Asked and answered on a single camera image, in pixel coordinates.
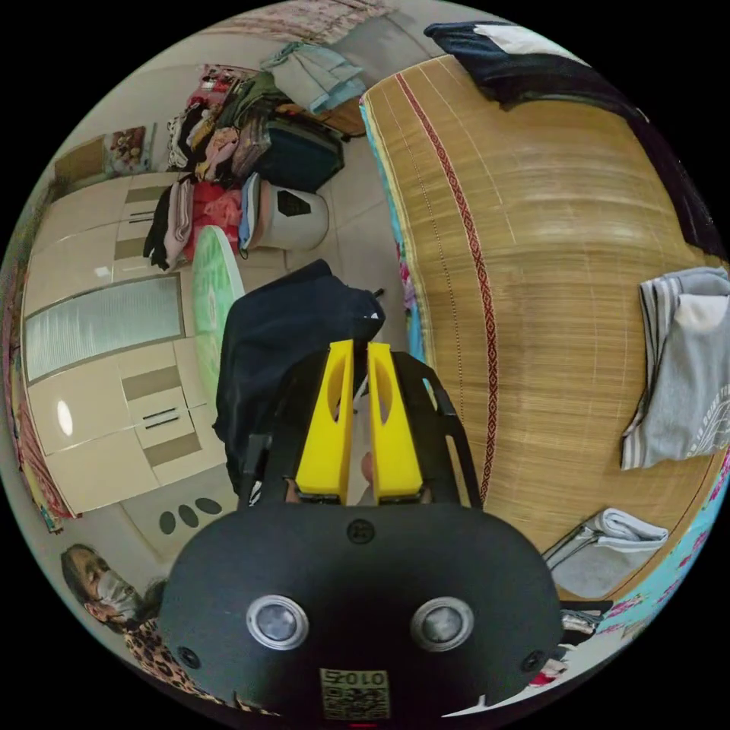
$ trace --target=bamboo mat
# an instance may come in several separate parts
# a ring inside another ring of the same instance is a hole
[[[622,472],[646,381],[639,284],[718,259],[688,246],[620,117],[579,103],[500,110],[452,56],[364,95],[423,320],[487,512],[544,551],[613,506],[691,524],[723,454]]]

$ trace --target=green tabletop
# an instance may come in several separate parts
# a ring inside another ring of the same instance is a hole
[[[200,379],[212,408],[226,318],[233,302],[244,293],[228,238],[218,226],[206,226],[198,237],[192,260],[192,309]]]

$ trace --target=luggage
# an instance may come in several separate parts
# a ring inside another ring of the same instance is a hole
[[[334,135],[307,129],[288,119],[268,123],[271,147],[254,170],[272,185],[317,192],[344,167],[342,143]]]
[[[312,119],[342,135],[343,141],[349,141],[350,137],[365,135],[365,122],[362,114],[360,114],[360,100],[357,98],[348,99],[343,104],[322,114],[310,114],[306,109],[296,104],[283,104],[277,108],[277,111]]]

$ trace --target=black screw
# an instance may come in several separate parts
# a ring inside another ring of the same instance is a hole
[[[546,661],[547,656],[545,652],[533,652],[527,659],[523,660],[520,668],[528,674],[531,671],[535,671],[535,669],[542,668]]]
[[[187,646],[180,646],[177,650],[177,655],[186,667],[200,669],[200,659],[198,659],[198,655],[192,649],[188,649]]]
[[[375,537],[372,522],[366,519],[355,519],[348,525],[348,539],[356,545],[365,545]]]

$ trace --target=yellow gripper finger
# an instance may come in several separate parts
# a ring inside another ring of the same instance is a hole
[[[353,341],[332,342],[296,479],[302,494],[338,497],[340,504],[350,479],[353,376]]]
[[[376,503],[416,497],[423,478],[390,345],[376,342],[368,345],[367,372]]]

